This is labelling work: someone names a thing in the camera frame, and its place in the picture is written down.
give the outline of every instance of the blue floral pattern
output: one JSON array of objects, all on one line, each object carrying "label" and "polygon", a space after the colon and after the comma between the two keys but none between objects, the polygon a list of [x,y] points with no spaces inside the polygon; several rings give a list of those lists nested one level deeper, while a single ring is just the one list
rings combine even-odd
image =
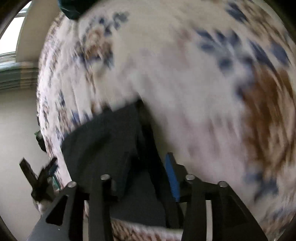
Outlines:
[{"label": "blue floral pattern", "polygon": [[284,65],[288,66],[290,63],[290,60],[288,58],[288,55],[285,51],[285,49],[274,40],[271,42],[271,52],[274,54],[274,56],[278,59],[278,61]]},{"label": "blue floral pattern", "polygon": [[198,43],[198,47],[217,58],[217,65],[223,73],[231,70],[236,60],[247,66],[252,65],[251,55],[243,51],[241,40],[233,30],[227,36],[215,30],[215,37],[218,41],[215,41],[206,30],[196,32],[202,37],[202,42]]},{"label": "blue floral pattern", "polygon": [[104,26],[104,35],[109,36],[112,35],[111,27],[113,26],[116,30],[121,27],[121,23],[125,23],[128,21],[128,13],[127,12],[116,12],[114,13],[112,20],[108,20],[105,17],[99,18],[99,24]]},{"label": "blue floral pattern", "polygon": [[252,49],[257,61],[263,65],[268,66],[273,72],[275,72],[276,70],[273,64],[271,63],[270,59],[268,58],[266,52],[263,50],[263,48],[259,44],[253,41],[250,41],[250,44],[252,46]]},{"label": "blue floral pattern", "polygon": [[48,121],[47,115],[49,114],[49,105],[47,102],[47,98],[44,98],[44,102],[42,104],[42,107],[43,107],[44,127],[45,127],[45,129],[48,129],[49,128],[49,121]]},{"label": "blue floral pattern", "polygon": [[62,142],[64,141],[64,135],[62,135],[61,131],[57,126],[55,128],[55,131],[56,131],[57,139],[59,140],[60,145],[62,145]]},{"label": "blue floral pattern", "polygon": [[241,23],[248,22],[246,15],[240,10],[239,6],[236,3],[234,2],[228,3],[228,8],[226,9],[226,11],[235,20]]},{"label": "blue floral pattern", "polygon": [[65,107],[66,106],[66,103],[65,103],[65,98],[64,98],[64,94],[63,92],[60,90],[59,92],[59,98],[58,98],[58,101],[59,101],[59,104],[62,106],[62,107]]},{"label": "blue floral pattern", "polygon": [[74,125],[74,127],[78,127],[81,125],[78,112],[72,110],[71,122]]},{"label": "blue floral pattern", "polygon": [[267,194],[277,195],[279,193],[279,188],[276,184],[276,179],[270,178],[269,180],[264,180],[262,172],[247,173],[245,179],[247,183],[259,184],[259,190],[256,192],[254,196],[255,202]]},{"label": "blue floral pattern", "polygon": [[87,112],[85,110],[83,111],[83,116],[84,116],[85,122],[90,121],[89,115],[87,114]]}]

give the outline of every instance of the metal pin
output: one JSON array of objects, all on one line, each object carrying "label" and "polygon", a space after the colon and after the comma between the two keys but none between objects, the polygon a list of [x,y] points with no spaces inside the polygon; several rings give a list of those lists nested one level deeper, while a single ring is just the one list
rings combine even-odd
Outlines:
[{"label": "metal pin", "polygon": [[226,187],[228,187],[228,183],[225,182],[225,181],[220,181],[220,182],[218,182],[218,185],[219,185],[220,187],[222,187],[222,188],[226,188]]},{"label": "metal pin", "polygon": [[187,174],[185,178],[186,178],[187,181],[192,181],[192,180],[195,179],[195,176],[192,175],[192,174]]},{"label": "metal pin", "polygon": [[106,180],[109,180],[109,179],[110,179],[110,175],[109,174],[103,174],[101,176],[101,180],[103,180],[103,181],[106,181]]},{"label": "metal pin", "polygon": [[76,187],[76,185],[77,183],[72,181],[72,182],[69,182],[67,186],[70,188],[73,188],[73,187]]}]

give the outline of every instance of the green object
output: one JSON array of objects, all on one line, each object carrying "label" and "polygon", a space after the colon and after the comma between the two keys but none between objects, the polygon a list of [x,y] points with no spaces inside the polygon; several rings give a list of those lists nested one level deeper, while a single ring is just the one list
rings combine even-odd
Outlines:
[{"label": "green object", "polygon": [[58,0],[59,8],[71,20],[77,20],[98,0]]},{"label": "green object", "polygon": [[57,180],[55,175],[53,175],[53,177],[52,177],[52,186],[53,186],[55,191],[56,190],[61,190],[61,186],[60,186],[59,181]]},{"label": "green object", "polygon": [[39,130],[39,131],[37,131],[37,132],[35,132],[34,134],[35,134],[35,136],[36,136],[36,137],[38,137],[39,139],[42,139],[42,138],[43,138],[43,136],[42,136],[42,134],[41,134],[41,131],[40,131],[40,130]]}]

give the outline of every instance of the striped fabric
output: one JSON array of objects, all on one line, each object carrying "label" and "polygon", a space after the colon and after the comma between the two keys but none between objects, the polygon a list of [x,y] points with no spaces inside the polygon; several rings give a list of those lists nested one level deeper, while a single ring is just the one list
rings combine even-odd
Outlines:
[{"label": "striped fabric", "polygon": [[37,62],[6,62],[0,64],[0,91],[36,86]]}]

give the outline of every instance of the window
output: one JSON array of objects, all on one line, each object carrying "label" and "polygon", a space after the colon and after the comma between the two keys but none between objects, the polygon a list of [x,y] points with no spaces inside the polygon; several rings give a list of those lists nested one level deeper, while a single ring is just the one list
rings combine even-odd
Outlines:
[{"label": "window", "polygon": [[29,2],[11,21],[0,39],[0,55],[12,53],[14,54],[17,48],[18,36],[22,28],[22,23],[25,19],[27,10],[32,2]]}]

